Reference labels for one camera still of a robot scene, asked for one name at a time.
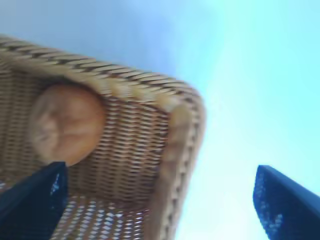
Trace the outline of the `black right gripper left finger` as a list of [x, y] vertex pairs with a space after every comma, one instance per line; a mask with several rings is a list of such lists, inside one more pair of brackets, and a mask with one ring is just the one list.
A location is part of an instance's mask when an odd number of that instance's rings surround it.
[[2, 240], [49, 240], [68, 201], [68, 168], [53, 162], [0, 195]]

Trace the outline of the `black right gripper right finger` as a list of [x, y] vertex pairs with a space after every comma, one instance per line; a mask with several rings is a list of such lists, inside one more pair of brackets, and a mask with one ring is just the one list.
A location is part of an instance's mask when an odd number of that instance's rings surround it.
[[270, 240], [318, 240], [320, 197], [268, 165], [259, 165], [252, 200]]

